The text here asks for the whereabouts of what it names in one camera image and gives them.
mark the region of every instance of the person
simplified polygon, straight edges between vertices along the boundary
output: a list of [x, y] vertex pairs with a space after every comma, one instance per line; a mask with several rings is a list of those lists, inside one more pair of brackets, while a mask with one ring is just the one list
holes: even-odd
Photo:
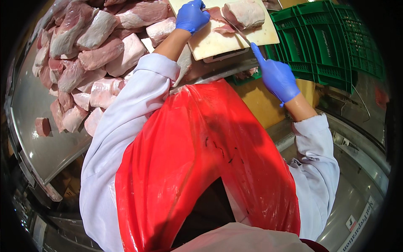
[[[85, 156], [81, 172], [81, 217], [87, 235], [105, 251], [123, 251], [114, 190], [115, 174], [123, 153], [149, 115], [164, 103], [170, 85], [178, 77], [180, 67], [176, 61], [185, 44], [209, 22], [210, 15], [202, 11], [204, 7], [201, 0], [190, 1], [181, 7], [176, 29], [153, 53], [139, 60], [128, 84], [105, 111]], [[251, 48], [265, 86], [294, 119], [292, 129], [298, 159], [291, 161], [289, 170], [295, 181], [299, 204], [299, 238], [316, 240], [330, 215], [339, 181], [339, 167], [333, 156], [333, 141], [326, 116], [318, 115], [302, 96], [288, 65], [265, 60], [254, 43]], [[291, 247], [292, 244], [302, 244], [295, 234], [229, 223], [177, 249], [200, 249], [212, 242], [211, 235], [216, 235], [213, 239], [215, 245], [211, 247], [216, 250], [213, 251], [232, 247], [243, 251], [247, 246], [251, 246], [248, 251], [262, 251], [275, 247], [275, 243]]]

